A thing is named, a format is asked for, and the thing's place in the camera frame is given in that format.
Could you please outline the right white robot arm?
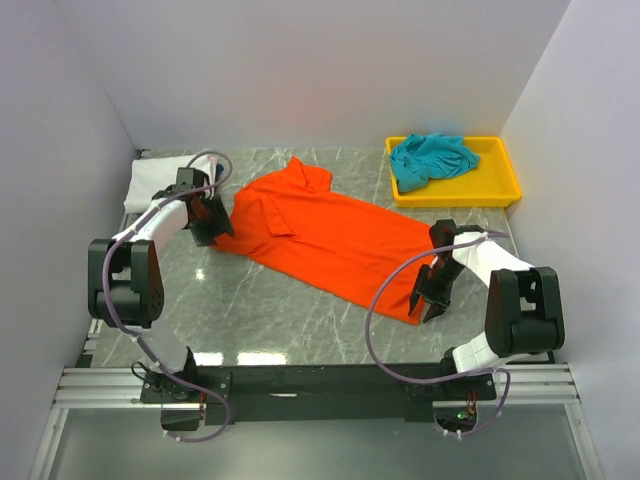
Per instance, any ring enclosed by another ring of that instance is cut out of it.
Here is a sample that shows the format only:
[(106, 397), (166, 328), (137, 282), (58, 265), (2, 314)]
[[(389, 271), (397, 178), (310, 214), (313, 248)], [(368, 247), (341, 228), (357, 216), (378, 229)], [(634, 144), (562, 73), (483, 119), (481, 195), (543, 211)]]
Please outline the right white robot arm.
[(488, 288), (483, 332), (449, 349), (441, 361), (439, 387), (452, 399), (473, 388), (472, 370), (552, 352), (565, 342), (556, 271), (520, 260), (494, 241), (497, 236), (476, 225), (437, 221), (429, 229), (437, 254), (420, 267), (409, 297), (410, 312), (419, 301), (427, 304), (423, 320), (428, 321), (447, 311), (454, 282), (463, 270)]

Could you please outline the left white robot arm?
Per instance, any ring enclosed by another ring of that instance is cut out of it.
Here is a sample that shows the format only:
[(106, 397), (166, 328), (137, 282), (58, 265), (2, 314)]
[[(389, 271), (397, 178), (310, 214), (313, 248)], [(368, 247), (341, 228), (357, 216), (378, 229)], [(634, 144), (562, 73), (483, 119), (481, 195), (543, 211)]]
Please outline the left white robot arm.
[(198, 246), (214, 246), (219, 236), (234, 233), (215, 180), (214, 174), (180, 167), (175, 182), (158, 191), (133, 224), (88, 248), (89, 313), (130, 336), (152, 370), (167, 374), (164, 389), (179, 402), (197, 395), (200, 378), (189, 347), (160, 321), (165, 292), (158, 254), (182, 230)]

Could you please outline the orange t-shirt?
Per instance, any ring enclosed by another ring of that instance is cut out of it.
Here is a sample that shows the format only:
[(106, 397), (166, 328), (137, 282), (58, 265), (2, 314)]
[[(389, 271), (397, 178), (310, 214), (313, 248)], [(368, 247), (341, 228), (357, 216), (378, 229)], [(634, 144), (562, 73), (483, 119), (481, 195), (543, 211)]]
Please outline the orange t-shirt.
[(233, 237), (219, 252), (245, 256), (376, 313), (417, 325), (409, 296), (419, 264), (383, 281), (404, 261), (428, 251), (429, 225), (332, 191), (329, 171), (292, 158), (234, 197)]

